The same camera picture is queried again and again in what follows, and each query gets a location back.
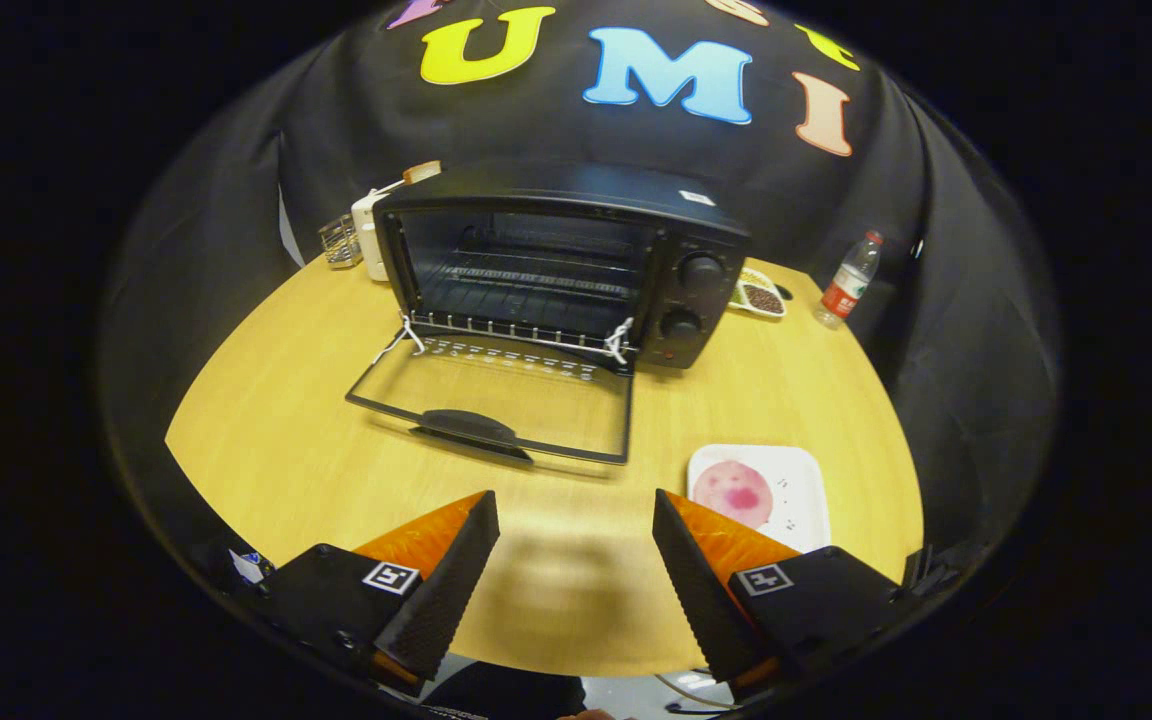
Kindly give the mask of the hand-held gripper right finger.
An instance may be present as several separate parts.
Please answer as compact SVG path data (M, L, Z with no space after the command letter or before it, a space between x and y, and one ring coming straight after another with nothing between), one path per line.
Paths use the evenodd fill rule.
M736 702L827 679L914 611L908 588L846 550L791 550L664 488L652 535L710 675Z

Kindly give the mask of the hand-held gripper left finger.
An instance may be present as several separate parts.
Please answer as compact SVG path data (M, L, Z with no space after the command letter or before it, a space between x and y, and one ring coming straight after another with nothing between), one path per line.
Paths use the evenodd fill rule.
M419 694L435 679L500 536L492 488L355 550L314 544L256 584L256 615L361 682Z

